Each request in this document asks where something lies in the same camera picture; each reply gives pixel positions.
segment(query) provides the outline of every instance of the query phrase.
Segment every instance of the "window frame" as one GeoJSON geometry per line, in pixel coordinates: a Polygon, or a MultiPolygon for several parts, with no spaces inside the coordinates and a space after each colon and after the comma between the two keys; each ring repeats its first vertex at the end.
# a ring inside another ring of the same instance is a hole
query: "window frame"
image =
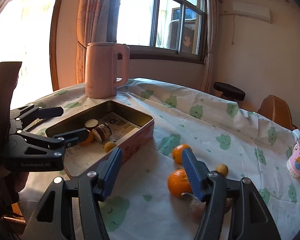
{"type": "Polygon", "coordinates": [[[49,54],[50,54],[50,75],[52,82],[52,90],[59,90],[58,70],[57,70],[57,29],[58,19],[61,8],[62,0],[56,0],[53,7],[53,13],[51,18],[50,26],[50,43],[49,43],[49,54]]]}
{"type": "MultiPolygon", "coordinates": [[[[159,3],[160,0],[154,0],[154,13],[152,18],[151,26],[151,35],[150,40],[152,46],[139,46],[139,45],[129,45],[130,47],[130,58],[131,59],[165,59],[165,60],[176,60],[192,63],[203,63],[205,47],[206,47],[206,33],[207,33],[207,15],[206,15],[206,0],[200,0],[200,8],[193,5],[192,3],[186,0],[174,0],[175,2],[180,3],[180,26],[178,29],[178,48],[177,50],[173,49],[164,49],[156,47],[156,36],[158,27],[158,15],[159,15],[159,3]],[[198,34],[198,54],[192,54],[182,51],[182,36],[180,32],[184,28],[185,24],[185,10],[190,8],[195,11],[200,17],[200,29],[198,34]]],[[[107,27],[107,42],[116,42],[117,36],[117,26],[118,26],[118,16],[119,16],[120,0],[110,0],[109,5],[109,15],[108,15],[108,27],[107,27]]]]}

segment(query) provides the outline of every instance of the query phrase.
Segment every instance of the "blue gripper pad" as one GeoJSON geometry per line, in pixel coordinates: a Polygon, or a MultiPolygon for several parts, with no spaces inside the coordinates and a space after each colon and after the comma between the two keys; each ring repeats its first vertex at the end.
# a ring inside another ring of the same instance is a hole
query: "blue gripper pad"
{"type": "Polygon", "coordinates": [[[101,201],[105,201],[106,198],[111,195],[121,164],[122,150],[116,147],[112,150],[109,158],[106,161],[101,162],[98,166],[98,187],[100,188],[101,186],[101,201]]]}
{"type": "Polygon", "coordinates": [[[189,148],[182,151],[182,165],[186,170],[193,194],[203,202],[204,193],[202,181],[205,175],[200,168],[200,162],[195,158],[192,150],[189,148]]]}

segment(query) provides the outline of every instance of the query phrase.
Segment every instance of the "chair backrest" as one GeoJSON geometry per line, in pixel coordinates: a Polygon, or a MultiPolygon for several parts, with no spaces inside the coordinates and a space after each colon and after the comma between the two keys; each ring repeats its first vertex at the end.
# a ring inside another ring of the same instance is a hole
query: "chair backrest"
{"type": "Polygon", "coordinates": [[[258,114],[263,115],[284,128],[293,130],[289,106],[286,101],[279,97],[269,95],[263,99],[258,114]]]}

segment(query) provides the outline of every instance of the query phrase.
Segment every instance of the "white tablecloth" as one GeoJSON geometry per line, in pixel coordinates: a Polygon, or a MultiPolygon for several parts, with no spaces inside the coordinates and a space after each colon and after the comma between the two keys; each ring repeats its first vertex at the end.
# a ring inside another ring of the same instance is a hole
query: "white tablecloth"
{"type": "MultiPolygon", "coordinates": [[[[189,144],[210,170],[225,163],[229,179],[251,178],[283,240],[291,240],[299,231],[300,179],[294,179],[286,168],[300,138],[298,130],[287,130],[259,114],[239,109],[236,103],[148,79],[129,80],[110,99],[155,118],[153,141],[122,166],[112,195],[100,204],[111,239],[194,238],[198,226],[189,217],[189,203],[171,196],[166,186],[169,174],[181,167],[171,159],[171,151],[182,143],[189,144]]],[[[87,98],[84,84],[59,90],[35,104],[62,106],[64,114],[34,132],[43,134],[47,127],[104,101],[87,98]]],[[[26,219],[56,176],[68,179],[64,171],[30,174],[19,202],[26,219]]],[[[77,204],[74,209],[78,218],[77,204]]]]}

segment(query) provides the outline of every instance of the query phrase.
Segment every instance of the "air conditioner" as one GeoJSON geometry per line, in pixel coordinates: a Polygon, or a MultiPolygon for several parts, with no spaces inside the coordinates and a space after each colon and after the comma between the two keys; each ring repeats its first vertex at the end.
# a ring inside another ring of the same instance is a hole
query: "air conditioner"
{"type": "Polygon", "coordinates": [[[249,3],[233,2],[233,11],[239,16],[245,16],[271,23],[270,10],[266,7],[249,3]]]}

